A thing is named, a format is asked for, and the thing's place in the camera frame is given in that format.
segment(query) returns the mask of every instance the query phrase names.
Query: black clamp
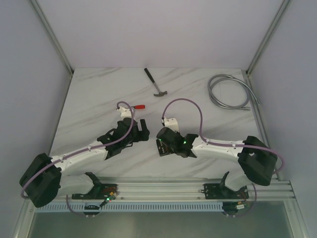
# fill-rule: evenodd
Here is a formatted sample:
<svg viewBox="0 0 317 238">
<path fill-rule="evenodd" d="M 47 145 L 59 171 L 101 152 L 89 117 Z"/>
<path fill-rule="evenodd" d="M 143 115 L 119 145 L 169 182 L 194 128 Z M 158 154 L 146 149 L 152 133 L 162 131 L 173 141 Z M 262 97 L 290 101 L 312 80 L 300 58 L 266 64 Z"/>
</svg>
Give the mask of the black clamp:
<svg viewBox="0 0 317 238">
<path fill-rule="evenodd" d="M 23 187 L 30 178 L 39 170 L 51 164 L 51 158 L 43 153 L 35 157 L 29 168 L 20 179 Z M 43 207 L 50 203 L 57 195 L 61 178 L 61 168 L 55 165 L 49 167 L 45 173 L 37 176 L 25 189 L 26 194 L 31 199 L 35 207 Z"/>
<path fill-rule="evenodd" d="M 168 127 L 163 127 L 157 134 L 157 146 L 160 156 L 173 154 L 180 155 L 183 158 L 196 158 L 192 152 L 193 142 L 198 137 L 196 134 L 187 134 L 181 136 Z"/>
<path fill-rule="evenodd" d="M 267 148 L 266 145 L 254 136 L 248 136 L 243 143 L 245 145 Z M 238 156 L 238 163 L 250 181 L 261 186 L 270 185 L 277 161 L 275 154 L 259 149 L 243 148 Z"/>
<path fill-rule="evenodd" d="M 204 190 L 200 190 L 205 195 L 205 199 L 248 199 L 248 188 L 246 186 L 238 191 L 232 191 L 225 186 L 225 180 L 229 172 L 226 172 L 220 183 L 205 183 Z"/>
<path fill-rule="evenodd" d="M 120 139 L 128 132 L 131 125 L 131 120 L 131 118 L 124 118 L 123 120 L 118 121 L 118 127 L 116 129 L 111 129 L 105 135 L 98 137 L 97 141 L 101 142 L 102 144 L 107 144 Z M 113 145 L 106 146 L 106 150 L 108 151 L 106 159 L 121 153 L 124 148 L 132 146 L 133 142 L 149 140 L 150 131 L 147 128 L 145 120 L 141 119 L 140 123 L 142 130 L 139 130 L 138 123 L 133 120 L 132 129 L 123 140 Z"/>
</svg>

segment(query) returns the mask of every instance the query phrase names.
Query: hammer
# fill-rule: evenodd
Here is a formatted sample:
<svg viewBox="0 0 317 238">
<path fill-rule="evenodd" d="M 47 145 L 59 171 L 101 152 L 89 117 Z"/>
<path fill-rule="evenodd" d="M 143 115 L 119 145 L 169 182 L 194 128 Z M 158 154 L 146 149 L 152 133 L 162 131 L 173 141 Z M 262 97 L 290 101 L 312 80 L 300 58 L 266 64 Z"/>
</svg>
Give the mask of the hammer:
<svg viewBox="0 0 317 238">
<path fill-rule="evenodd" d="M 145 71 L 145 73 L 147 73 L 149 79 L 152 81 L 152 83 L 154 84 L 154 86 L 155 86 L 155 87 L 157 88 L 157 90 L 158 90 L 158 94 L 154 94 L 154 96 L 155 96 L 155 97 L 162 97 L 162 96 L 164 96 L 165 94 L 167 94 L 167 91 L 165 91 L 165 92 L 161 92 L 161 91 L 160 91 L 159 87 L 158 87 L 157 84 L 155 83 L 155 81 L 154 81 L 152 75 L 150 74 L 150 72 L 148 71 L 148 69 L 145 68 L 144 71 Z"/>
</svg>

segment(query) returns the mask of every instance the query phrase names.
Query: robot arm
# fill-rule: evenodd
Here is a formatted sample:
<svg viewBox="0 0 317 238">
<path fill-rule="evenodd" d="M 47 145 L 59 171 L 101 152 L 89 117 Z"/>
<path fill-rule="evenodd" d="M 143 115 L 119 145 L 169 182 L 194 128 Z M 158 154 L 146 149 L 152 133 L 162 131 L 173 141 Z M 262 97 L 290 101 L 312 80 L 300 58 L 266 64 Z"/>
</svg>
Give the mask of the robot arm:
<svg viewBox="0 0 317 238">
<path fill-rule="evenodd" d="M 256 183 L 263 186 L 270 184 L 271 177 L 277 161 L 277 156 L 257 149 L 242 147 L 223 147 L 205 143 L 196 134 L 187 134 L 185 137 L 178 132 L 176 119 L 164 119 L 164 127 L 157 134 L 157 146 L 161 156 L 175 153 L 184 158 L 211 158 L 232 161 L 239 165 L 235 171 L 225 173 L 220 184 L 224 197 L 242 187 Z M 248 144 L 266 147 L 256 137 L 248 136 L 244 141 L 211 142 L 221 144 Z"/>
<path fill-rule="evenodd" d="M 68 194 L 88 194 L 91 199 L 96 198 L 102 184 L 93 173 L 87 173 L 86 166 L 117 155 L 124 148 L 133 145 L 134 142 L 149 140 L 150 132 L 144 119 L 140 120 L 142 130 L 139 130 L 138 123 L 131 118 L 131 112 L 128 109 L 119 107 L 118 111 L 121 112 L 122 120 L 118 121 L 117 128 L 108 131 L 88 146 L 52 157 L 43 153 L 33 160 L 20 180 L 22 187 L 45 166 L 60 160 L 59 163 L 38 175 L 26 187 L 25 192 L 35 207 L 45 206 L 55 197 Z M 120 140 L 128 132 L 131 120 L 133 120 L 131 131 Z M 118 142 L 106 147 L 103 146 L 114 141 Z"/>
</svg>

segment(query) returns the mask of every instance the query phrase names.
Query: marble surface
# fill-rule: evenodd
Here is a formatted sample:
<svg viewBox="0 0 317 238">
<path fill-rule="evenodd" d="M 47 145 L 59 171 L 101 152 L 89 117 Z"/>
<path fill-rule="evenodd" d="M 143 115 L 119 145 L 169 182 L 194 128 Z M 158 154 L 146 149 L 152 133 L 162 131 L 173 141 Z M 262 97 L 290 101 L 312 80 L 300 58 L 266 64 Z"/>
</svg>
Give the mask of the marble surface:
<svg viewBox="0 0 317 238">
<path fill-rule="evenodd" d="M 219 73 L 243 79 L 240 69 L 149 68 L 162 91 L 168 94 L 154 97 L 155 87 L 142 68 L 77 68 L 75 70 L 56 136 L 52 155 L 70 152 L 86 146 L 116 128 L 120 120 L 118 101 L 130 105 L 145 104 L 137 110 L 135 119 L 145 119 L 150 130 L 147 142 L 134 143 L 101 163 L 91 164 L 87 171 L 105 177 L 197 177 L 221 178 L 237 165 L 227 161 L 182 158 L 176 155 L 160 157 L 156 134 L 162 128 L 160 118 L 165 106 L 173 99 L 188 98 L 200 105 L 204 116 L 205 137 L 222 140 L 244 140 L 248 135 L 260 138 L 252 111 L 225 110 L 215 106 L 208 97 L 207 82 Z M 246 99 L 236 82 L 221 82 L 214 93 L 225 103 L 237 105 Z M 199 113 L 188 102 L 172 104 L 167 117 L 178 120 L 180 132 L 199 133 Z"/>
</svg>

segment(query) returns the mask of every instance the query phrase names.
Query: metal hose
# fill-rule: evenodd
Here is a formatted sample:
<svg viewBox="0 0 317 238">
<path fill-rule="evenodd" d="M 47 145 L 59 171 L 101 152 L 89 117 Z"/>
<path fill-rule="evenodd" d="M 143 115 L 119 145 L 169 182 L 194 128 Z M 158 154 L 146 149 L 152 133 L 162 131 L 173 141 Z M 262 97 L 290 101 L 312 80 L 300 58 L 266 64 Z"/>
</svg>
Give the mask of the metal hose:
<svg viewBox="0 0 317 238">
<path fill-rule="evenodd" d="M 244 103 L 237 105 L 237 106 L 231 106 L 231 105 L 227 105 L 223 102 L 221 102 L 212 92 L 212 89 L 214 88 L 214 86 L 222 81 L 226 81 L 226 80 L 232 80 L 235 81 L 237 83 L 239 83 L 244 91 L 247 94 L 247 99 Z M 251 95 L 254 98 L 254 100 L 256 101 L 257 104 L 260 104 L 259 101 L 257 100 L 256 96 L 254 95 L 252 89 L 243 81 L 241 81 L 240 79 L 237 79 L 231 75 L 228 74 L 217 74 L 214 77 L 212 77 L 209 81 L 208 81 L 208 92 L 209 92 L 209 97 L 210 100 L 218 107 L 220 108 L 225 108 L 225 109 L 238 109 L 238 110 L 250 110 L 250 107 L 246 107 L 246 105 L 248 104 Z"/>
</svg>

